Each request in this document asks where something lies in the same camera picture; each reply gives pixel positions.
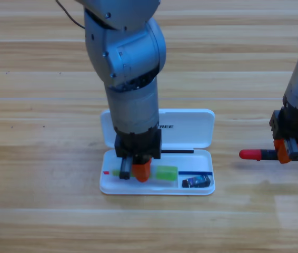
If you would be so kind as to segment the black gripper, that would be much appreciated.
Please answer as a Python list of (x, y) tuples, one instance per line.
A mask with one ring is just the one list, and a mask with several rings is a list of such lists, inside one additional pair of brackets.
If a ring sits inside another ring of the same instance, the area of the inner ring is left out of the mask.
[(273, 111), (269, 125), (280, 164), (298, 161), (298, 109), (284, 106)]
[(140, 134), (116, 131), (115, 151), (122, 159), (119, 178), (133, 175), (138, 182), (146, 182), (151, 175), (152, 159), (161, 158), (162, 130), (149, 129)]

